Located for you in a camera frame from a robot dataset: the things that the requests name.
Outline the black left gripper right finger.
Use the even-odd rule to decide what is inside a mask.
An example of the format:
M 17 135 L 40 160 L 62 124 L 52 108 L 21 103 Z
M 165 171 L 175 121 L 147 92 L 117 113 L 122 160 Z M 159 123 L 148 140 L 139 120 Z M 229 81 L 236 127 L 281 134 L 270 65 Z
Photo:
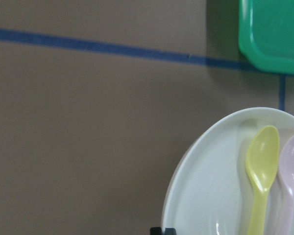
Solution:
M 164 235 L 176 235 L 175 228 L 165 228 Z

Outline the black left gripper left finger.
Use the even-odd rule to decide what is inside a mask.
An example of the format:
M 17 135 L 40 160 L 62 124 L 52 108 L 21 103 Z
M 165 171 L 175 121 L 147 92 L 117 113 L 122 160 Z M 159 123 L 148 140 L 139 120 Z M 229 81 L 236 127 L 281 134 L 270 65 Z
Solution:
M 150 235 L 161 235 L 161 227 L 151 227 Z

